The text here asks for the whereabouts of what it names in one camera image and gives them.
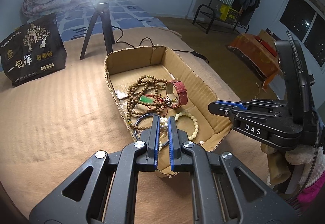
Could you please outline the pink sleeve forearm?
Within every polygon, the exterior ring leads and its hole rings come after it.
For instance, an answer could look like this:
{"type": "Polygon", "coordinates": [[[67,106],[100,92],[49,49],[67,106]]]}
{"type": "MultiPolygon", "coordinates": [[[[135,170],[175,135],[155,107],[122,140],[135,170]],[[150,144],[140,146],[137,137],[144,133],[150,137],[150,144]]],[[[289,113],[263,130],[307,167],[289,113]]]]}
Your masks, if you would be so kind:
{"type": "Polygon", "coordinates": [[[309,205],[315,197],[317,197],[318,193],[320,192],[321,188],[324,185],[324,177],[321,177],[318,181],[316,181],[313,185],[308,188],[305,188],[297,197],[297,200],[303,206],[309,205]]]}

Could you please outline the right gloved hand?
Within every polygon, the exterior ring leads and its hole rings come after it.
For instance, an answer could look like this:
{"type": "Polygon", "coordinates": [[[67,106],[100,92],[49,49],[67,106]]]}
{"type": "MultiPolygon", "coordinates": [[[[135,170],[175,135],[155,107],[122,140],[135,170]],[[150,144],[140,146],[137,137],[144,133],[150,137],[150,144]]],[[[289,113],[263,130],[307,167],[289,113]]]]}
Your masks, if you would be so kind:
{"type": "Polygon", "coordinates": [[[322,148],[318,149],[314,168],[312,162],[315,148],[307,145],[298,145],[295,149],[281,153],[279,150],[261,144],[261,151],[267,155],[268,177],[267,185],[278,185],[287,181],[291,172],[289,166],[303,166],[300,179],[297,184],[308,188],[315,184],[324,173],[324,154],[322,148]]]}

